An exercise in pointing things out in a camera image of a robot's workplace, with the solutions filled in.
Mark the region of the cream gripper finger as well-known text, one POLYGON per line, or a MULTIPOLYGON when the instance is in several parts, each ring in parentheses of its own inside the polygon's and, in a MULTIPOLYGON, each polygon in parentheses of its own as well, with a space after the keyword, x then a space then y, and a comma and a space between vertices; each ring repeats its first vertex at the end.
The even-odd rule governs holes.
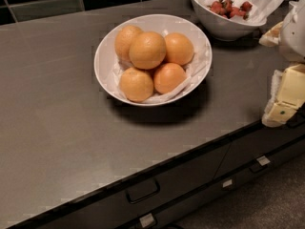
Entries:
POLYGON ((259 44, 265 47, 275 47, 279 44, 279 35, 283 22, 279 22, 265 32, 259 39, 259 44))
POLYGON ((305 65, 292 63, 284 72, 275 70, 262 123, 271 128, 284 125, 304 103, 305 65))

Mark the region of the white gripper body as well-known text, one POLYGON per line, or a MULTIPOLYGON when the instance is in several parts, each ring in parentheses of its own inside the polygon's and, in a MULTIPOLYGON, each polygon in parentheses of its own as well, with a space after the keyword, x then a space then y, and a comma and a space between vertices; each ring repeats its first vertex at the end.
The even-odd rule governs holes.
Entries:
POLYGON ((305 63, 305 0, 290 1, 279 35, 279 51, 291 62, 305 63))

